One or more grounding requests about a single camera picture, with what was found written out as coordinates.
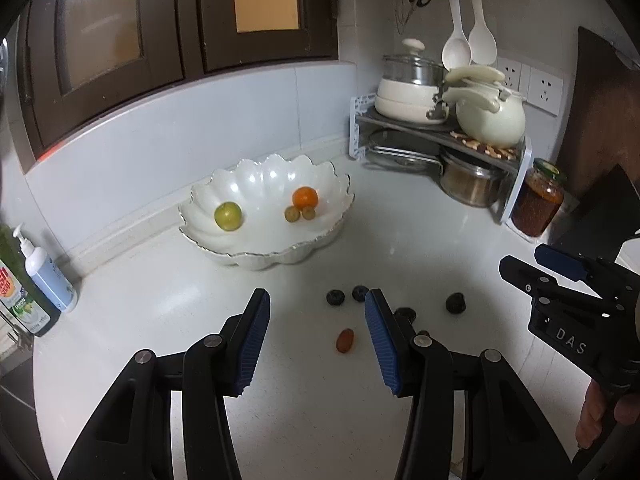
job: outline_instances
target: white ladle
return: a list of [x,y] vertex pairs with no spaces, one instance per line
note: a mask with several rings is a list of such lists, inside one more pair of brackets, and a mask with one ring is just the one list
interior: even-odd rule
[[453,18],[453,32],[442,49],[442,64],[447,70],[471,64],[471,47],[462,30],[460,0],[449,0],[449,4]]
[[484,12],[482,12],[482,0],[471,0],[474,6],[476,24],[469,35],[471,46],[471,59],[479,65],[491,65],[498,55],[494,35],[486,26]]

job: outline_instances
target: chopping board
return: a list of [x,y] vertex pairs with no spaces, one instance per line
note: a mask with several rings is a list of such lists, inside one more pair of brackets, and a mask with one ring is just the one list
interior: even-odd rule
[[640,182],[640,71],[580,27],[574,99],[558,168],[567,175],[565,189],[580,198],[616,164]]

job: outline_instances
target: white ceramic pot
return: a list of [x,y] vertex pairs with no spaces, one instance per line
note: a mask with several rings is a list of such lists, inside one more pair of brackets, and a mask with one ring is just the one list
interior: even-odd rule
[[446,106],[420,106],[391,101],[376,95],[374,101],[376,110],[392,119],[406,121],[416,124],[442,124],[449,116],[449,109]]
[[456,105],[462,130],[495,148],[510,148],[525,129],[524,97],[500,83],[504,74],[491,67],[465,67],[447,75],[447,82],[462,81],[463,88],[449,88],[442,100]]
[[418,40],[402,42],[408,54],[385,56],[385,72],[378,86],[375,107],[386,116],[418,124],[442,124],[449,109],[439,101],[444,67],[421,56]]

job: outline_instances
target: soap dispenser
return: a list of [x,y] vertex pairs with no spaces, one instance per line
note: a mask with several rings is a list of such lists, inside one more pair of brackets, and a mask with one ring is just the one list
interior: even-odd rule
[[34,247],[22,234],[22,226],[14,229],[14,238],[20,240],[20,250],[25,256],[24,268],[38,288],[61,312],[71,312],[78,303],[78,293],[64,277],[51,256],[42,247]]

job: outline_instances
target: wall cabinet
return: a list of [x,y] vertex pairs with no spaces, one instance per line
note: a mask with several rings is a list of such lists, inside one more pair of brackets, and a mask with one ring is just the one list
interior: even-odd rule
[[31,0],[18,41],[36,157],[167,85],[338,54],[335,0]]

